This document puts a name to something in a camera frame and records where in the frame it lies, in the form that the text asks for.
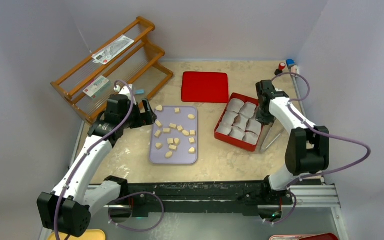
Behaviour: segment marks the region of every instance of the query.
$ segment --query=wooden shelf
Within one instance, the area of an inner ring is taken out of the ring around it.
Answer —
[[[125,78],[123,80],[127,81],[129,84],[133,84],[145,72],[153,67],[164,73],[165,77],[147,94],[146,97],[148,99],[152,98],[164,84],[173,77],[173,72],[159,63],[160,58],[166,53],[161,47],[153,44],[148,38],[148,34],[154,30],[155,25],[151,21],[138,16],[134,22],[117,33],[58,80],[53,81],[50,84],[74,109],[81,119],[90,125],[95,122],[99,113],[106,109],[109,96],[115,93],[113,87],[109,87],[104,94],[93,100],[83,93],[83,89],[99,76],[108,78],[113,84],[116,79],[110,79],[109,76],[120,68],[125,73]],[[114,57],[106,65],[94,63],[92,56],[122,35],[126,35],[133,39],[134,43]]]

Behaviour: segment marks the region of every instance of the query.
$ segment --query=red tray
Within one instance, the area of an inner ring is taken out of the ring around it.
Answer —
[[[321,235],[316,235],[316,236],[309,236],[309,237],[304,237],[302,240],[338,240],[337,236],[335,236],[332,233],[325,233]]]
[[[181,100],[192,103],[228,103],[228,75],[222,72],[185,71]]]
[[[252,97],[249,97],[249,96],[245,96],[245,95],[241,95],[239,93],[232,93],[232,95],[230,96],[230,99],[240,99],[244,103],[250,102],[250,103],[253,103],[253,104],[257,105],[257,106],[259,105],[258,99],[255,99],[255,98],[252,98]],[[224,134],[221,134],[219,132],[216,132],[217,128],[219,127],[220,123],[222,122],[223,116],[225,115],[225,112],[226,112],[227,108],[228,108],[228,105],[226,104],[226,107],[224,108],[223,114],[221,115],[220,119],[218,120],[217,125],[214,128],[214,137],[215,137],[215,139],[218,139],[220,141],[223,141],[223,142],[226,142],[228,144],[234,145],[234,146],[239,147],[241,149],[245,149],[247,151],[254,152],[257,149],[258,141],[257,141],[257,144],[252,145],[250,143],[238,140],[238,139],[233,138],[231,136],[224,135]]]

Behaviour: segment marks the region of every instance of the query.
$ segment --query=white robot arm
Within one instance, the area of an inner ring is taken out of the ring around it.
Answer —
[[[123,136],[124,129],[152,125],[157,116],[147,99],[142,100],[145,112],[140,112],[135,97],[130,95],[126,87],[117,90],[119,94],[109,97],[105,112],[102,112],[90,127],[85,144],[70,170],[51,193],[42,192],[38,197],[37,207],[45,228],[54,229],[54,219],[56,211],[58,211],[59,232],[80,237],[86,231],[91,217],[98,210],[125,194],[123,191],[127,189],[127,181],[114,176],[107,177],[94,190],[88,190],[88,186],[104,158],[110,153],[117,140]],[[132,111],[124,124],[107,139],[97,144],[90,153],[87,153],[92,145],[121,124],[129,111],[130,104],[133,104]],[[72,176],[71,181],[69,186],[66,186],[70,176]],[[57,201],[62,193],[64,195],[61,205],[57,209]]]
[[[324,133],[329,133],[329,130],[307,120],[290,103],[289,96],[284,91],[276,89],[271,80],[260,81],[255,86],[259,102],[257,121],[267,125],[273,123],[276,118],[289,134],[285,164],[275,174],[268,177],[269,191],[285,191],[288,184],[294,179],[327,169],[329,166],[329,138],[313,134],[304,122]],[[289,107],[303,121],[292,114]],[[313,145],[311,149],[307,149],[307,142]]]

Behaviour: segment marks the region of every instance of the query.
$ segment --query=red cap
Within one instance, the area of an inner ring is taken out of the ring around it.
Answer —
[[[286,68],[286,64],[284,64],[283,62],[279,63],[279,70],[283,70]]]

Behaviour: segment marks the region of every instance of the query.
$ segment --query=white wall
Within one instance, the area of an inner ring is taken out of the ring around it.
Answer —
[[[330,0],[297,63],[311,84],[309,118],[372,147],[366,162],[327,177],[336,183],[350,239],[384,239],[384,1]],[[332,140],[329,169],[364,153]]]
[[[66,0],[92,50],[143,16],[165,60],[295,58],[328,0]]]
[[[88,53],[63,0],[0,0],[0,240],[39,237],[81,123],[50,82]]]

